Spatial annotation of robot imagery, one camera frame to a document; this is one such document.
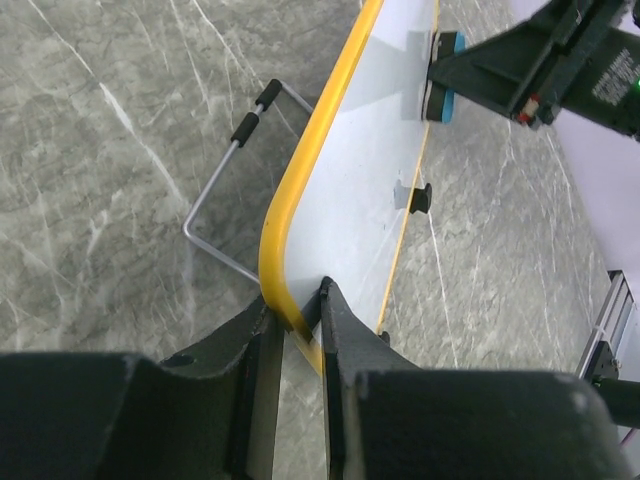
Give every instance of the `gray marble surface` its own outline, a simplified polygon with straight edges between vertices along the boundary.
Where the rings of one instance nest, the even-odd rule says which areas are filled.
[[[506,0],[447,0],[471,42]],[[358,0],[0,0],[0,348],[162,358],[258,293],[180,223],[268,80],[313,102]],[[255,267],[306,118],[283,98],[198,229]],[[460,101],[435,126],[385,328],[423,366],[572,370],[608,279],[552,131]],[[324,478],[322,391],[287,344],[274,478]]]

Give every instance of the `black rubber grip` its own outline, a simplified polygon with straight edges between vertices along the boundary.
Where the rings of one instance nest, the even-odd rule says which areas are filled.
[[[242,122],[240,122],[240,125],[238,125],[238,128],[236,128],[236,131],[231,135],[231,141],[237,140],[239,143],[238,146],[240,148],[244,147],[244,144],[249,140],[249,137],[258,126],[258,123],[260,123],[260,118],[255,113],[247,113],[242,119]]]
[[[267,85],[267,87],[256,99],[256,105],[262,105],[264,107],[264,111],[266,112],[281,90],[282,83],[280,83],[280,80],[276,80],[275,78],[271,79],[269,85]]]

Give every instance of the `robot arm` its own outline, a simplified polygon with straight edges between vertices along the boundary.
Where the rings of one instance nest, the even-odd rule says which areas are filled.
[[[566,108],[640,141],[640,37],[616,28],[629,5],[551,0],[511,30],[438,58],[428,79],[533,129]]]

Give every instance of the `yellow plastic edge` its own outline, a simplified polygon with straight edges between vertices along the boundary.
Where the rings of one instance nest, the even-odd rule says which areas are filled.
[[[288,168],[280,182],[276,194],[271,201],[265,218],[260,239],[258,255],[258,272],[262,296],[269,307],[285,322],[289,333],[294,338],[298,348],[311,366],[322,373],[322,350],[307,323],[302,312],[286,287],[284,272],[284,256],[289,227],[304,188],[309,181],[311,172],[318,158],[322,145],[329,133],[331,124],[338,112],[342,98],[351,81],[353,72],[360,60],[360,56],[369,39],[384,0],[368,0],[363,6],[358,18],[351,29],[351,33],[336,61],[329,80],[322,91],[322,95],[314,108],[300,142],[291,157]],[[439,0],[435,2],[434,31],[437,26]],[[413,184],[415,185],[420,171],[421,159],[426,147],[429,127],[425,131],[422,152],[417,161]],[[403,220],[402,231],[396,248],[393,265],[383,299],[378,329],[384,317],[384,311],[391,290],[394,271],[400,253],[400,245],[406,229],[408,210]]]

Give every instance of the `black clamp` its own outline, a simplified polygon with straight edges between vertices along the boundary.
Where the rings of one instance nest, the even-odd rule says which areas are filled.
[[[431,208],[431,198],[433,196],[433,189],[431,184],[427,183],[424,188],[414,188],[413,197],[411,197],[411,205],[409,207],[409,213],[429,213]]]

